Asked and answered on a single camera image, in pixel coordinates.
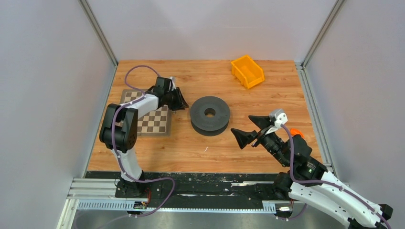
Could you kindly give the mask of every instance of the worn black surface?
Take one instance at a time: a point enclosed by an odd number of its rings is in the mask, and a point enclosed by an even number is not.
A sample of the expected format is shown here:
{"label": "worn black surface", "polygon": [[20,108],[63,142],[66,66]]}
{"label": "worn black surface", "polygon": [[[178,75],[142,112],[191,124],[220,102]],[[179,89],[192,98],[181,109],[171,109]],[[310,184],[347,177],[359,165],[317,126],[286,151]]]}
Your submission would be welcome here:
{"label": "worn black surface", "polygon": [[[86,178],[116,179],[120,172],[87,172]],[[224,174],[224,173],[148,173],[145,179],[171,177],[175,180],[175,190],[165,203],[166,208],[229,208],[262,209],[262,200],[275,200],[272,184],[254,184],[249,186],[232,186],[243,181],[272,182],[277,174]],[[169,194],[172,187],[170,180],[145,184],[152,193],[149,207],[157,207]],[[146,198],[131,194],[130,191],[116,191],[119,198]]]}

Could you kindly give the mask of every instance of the round hole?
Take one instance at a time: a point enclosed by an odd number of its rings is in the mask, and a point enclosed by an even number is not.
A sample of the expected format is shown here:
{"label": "round hole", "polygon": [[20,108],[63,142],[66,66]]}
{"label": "round hole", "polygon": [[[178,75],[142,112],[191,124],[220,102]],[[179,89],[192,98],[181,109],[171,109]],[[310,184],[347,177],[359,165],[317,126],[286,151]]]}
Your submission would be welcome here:
{"label": "round hole", "polygon": [[215,116],[215,110],[212,109],[212,108],[207,108],[207,109],[204,111],[204,114],[205,114],[205,116],[207,116],[208,118],[212,118],[212,117]]}

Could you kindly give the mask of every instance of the wood grain surface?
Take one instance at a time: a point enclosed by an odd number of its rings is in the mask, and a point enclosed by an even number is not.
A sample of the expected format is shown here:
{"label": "wood grain surface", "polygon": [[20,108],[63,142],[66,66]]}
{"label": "wood grain surface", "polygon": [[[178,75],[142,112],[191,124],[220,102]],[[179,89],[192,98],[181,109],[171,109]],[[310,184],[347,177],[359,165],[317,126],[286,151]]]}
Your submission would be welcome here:
{"label": "wood grain surface", "polygon": [[[107,104],[119,103],[127,71],[139,64],[155,68],[163,77],[174,76],[187,103],[212,95],[223,99],[231,109],[228,128],[220,135],[208,137],[194,131],[189,110],[172,116],[169,137],[138,137],[135,144],[139,165],[144,171],[278,173],[287,171],[263,147],[247,146],[241,150],[230,128],[257,130],[248,115],[268,115],[283,108],[287,126],[299,129],[312,156],[321,161],[320,152],[308,114],[307,105],[293,61],[257,61],[266,80],[244,88],[231,75],[230,61],[120,61]],[[154,85],[156,75],[147,68],[133,70],[128,82],[138,88]],[[277,134],[287,140],[287,134]],[[88,170],[119,170],[113,154],[96,139]]]}

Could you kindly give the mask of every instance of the orange round object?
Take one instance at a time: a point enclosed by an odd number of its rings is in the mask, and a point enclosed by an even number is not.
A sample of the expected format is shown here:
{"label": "orange round object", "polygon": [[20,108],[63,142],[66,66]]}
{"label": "orange round object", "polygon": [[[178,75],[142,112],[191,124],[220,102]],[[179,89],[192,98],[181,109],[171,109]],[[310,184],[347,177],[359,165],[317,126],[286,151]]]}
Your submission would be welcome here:
{"label": "orange round object", "polygon": [[290,132],[291,132],[291,135],[293,135],[293,136],[295,136],[295,135],[301,135],[302,139],[304,139],[304,135],[303,135],[302,132],[299,131],[298,129],[292,128],[292,129],[290,130]]}

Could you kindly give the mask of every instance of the orange object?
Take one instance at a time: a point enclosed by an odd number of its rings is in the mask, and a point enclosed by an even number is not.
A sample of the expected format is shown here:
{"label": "orange object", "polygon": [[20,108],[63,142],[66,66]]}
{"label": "orange object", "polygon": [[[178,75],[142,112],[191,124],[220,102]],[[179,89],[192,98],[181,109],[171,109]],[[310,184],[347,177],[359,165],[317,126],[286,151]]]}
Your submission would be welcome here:
{"label": "orange object", "polygon": [[231,65],[232,75],[236,76],[240,80],[241,85],[247,89],[265,80],[263,69],[248,55],[231,61]]}
{"label": "orange object", "polygon": [[304,139],[304,135],[303,135],[302,132],[299,131],[298,129],[292,128],[292,129],[290,130],[290,132],[291,132],[291,135],[293,135],[293,136],[295,136],[295,135],[301,135],[302,139]]}

